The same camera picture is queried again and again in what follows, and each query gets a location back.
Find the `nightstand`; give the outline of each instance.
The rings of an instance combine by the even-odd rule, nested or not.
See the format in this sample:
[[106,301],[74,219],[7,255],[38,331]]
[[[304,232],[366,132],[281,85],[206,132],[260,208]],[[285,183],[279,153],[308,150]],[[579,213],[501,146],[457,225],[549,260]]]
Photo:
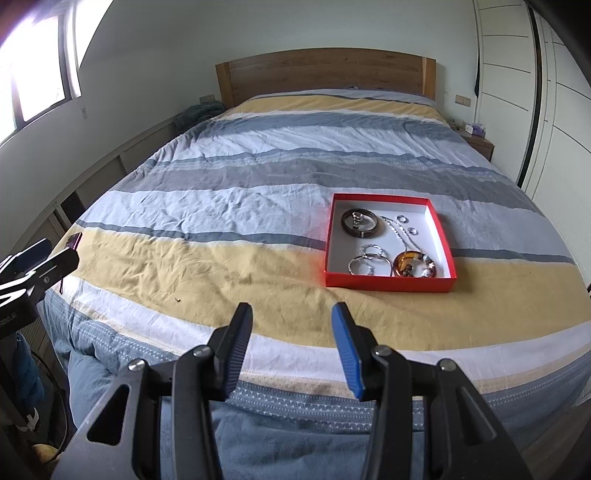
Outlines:
[[495,145],[488,141],[486,137],[477,137],[476,135],[469,134],[464,129],[456,129],[456,132],[466,140],[466,143],[476,150],[480,155],[491,161],[492,152],[495,149]]

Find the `light switch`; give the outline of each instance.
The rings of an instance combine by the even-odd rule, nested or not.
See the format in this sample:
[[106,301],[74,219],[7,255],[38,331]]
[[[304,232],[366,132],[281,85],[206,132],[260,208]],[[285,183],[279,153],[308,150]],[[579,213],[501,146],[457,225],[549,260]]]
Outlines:
[[462,95],[456,95],[456,103],[463,106],[470,106],[472,100],[468,97],[463,97]]

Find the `brown bangle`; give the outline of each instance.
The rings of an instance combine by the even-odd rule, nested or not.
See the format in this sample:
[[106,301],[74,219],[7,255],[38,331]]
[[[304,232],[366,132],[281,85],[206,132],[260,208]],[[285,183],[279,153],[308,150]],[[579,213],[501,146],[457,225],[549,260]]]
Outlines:
[[[355,214],[361,215],[361,217],[366,216],[371,218],[374,221],[375,225],[371,229],[367,230],[360,230],[359,228],[356,228],[355,223],[358,220],[356,219]],[[353,227],[350,227],[346,223],[346,220],[348,220],[350,217],[353,218]],[[345,232],[347,232],[351,236],[356,236],[357,238],[369,238],[378,233],[379,219],[375,216],[374,213],[364,208],[351,208],[351,210],[347,210],[340,218],[340,225],[343,227],[343,230],[345,230]]]
[[428,257],[428,255],[417,252],[415,250],[406,250],[397,255],[392,262],[394,274],[397,277],[414,277],[413,275],[413,260],[418,261],[424,265],[420,277],[433,278],[437,276],[437,268],[435,262]]

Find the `screw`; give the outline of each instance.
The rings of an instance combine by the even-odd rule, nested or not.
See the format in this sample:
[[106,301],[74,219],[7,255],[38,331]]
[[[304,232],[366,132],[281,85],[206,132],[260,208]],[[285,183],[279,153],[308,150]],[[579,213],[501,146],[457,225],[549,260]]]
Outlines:
[[388,345],[376,345],[374,353],[377,356],[392,355],[392,349]]
[[129,368],[132,372],[137,372],[138,370],[142,370],[143,367],[146,366],[146,361],[142,360],[141,358],[136,358],[135,360],[132,360],[131,362],[129,362],[129,364],[127,365],[127,368]]
[[439,362],[439,366],[444,372],[453,372],[456,369],[456,363],[451,358],[444,358]]
[[198,347],[195,347],[195,349],[193,350],[193,355],[198,358],[209,356],[210,353],[212,353],[212,349],[207,345],[199,345]]

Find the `bangle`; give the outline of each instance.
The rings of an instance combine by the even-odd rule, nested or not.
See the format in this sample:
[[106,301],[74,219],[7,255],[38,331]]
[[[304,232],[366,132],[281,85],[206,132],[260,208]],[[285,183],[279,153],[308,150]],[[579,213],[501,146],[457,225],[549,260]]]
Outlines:
[[[374,225],[371,227],[362,225],[363,217],[369,218],[374,223]],[[353,219],[351,226],[347,225],[347,220],[349,220],[349,218]],[[353,208],[351,210],[347,210],[341,217],[340,224],[345,232],[351,236],[356,236],[357,238],[369,238],[370,236],[374,236],[376,233],[378,233],[379,229],[378,217],[364,208]]]
[[357,257],[354,257],[351,259],[351,261],[349,262],[349,265],[347,266],[349,273],[351,275],[358,275],[357,273],[355,273],[352,269],[351,266],[353,265],[353,262],[361,262],[364,265],[366,265],[367,267],[369,267],[369,273],[368,275],[373,275],[374,274],[374,268],[373,266],[371,266],[369,263],[366,262],[366,260],[370,260],[370,259],[376,259],[376,260],[385,260],[388,263],[388,266],[390,267],[390,277],[393,275],[394,273],[394,269],[392,267],[392,263],[390,262],[390,260],[388,260],[387,257],[381,255],[381,254],[362,254],[362,255],[358,255]]
[[437,276],[435,262],[427,254],[415,250],[406,250],[398,254],[392,267],[397,277],[433,278]]

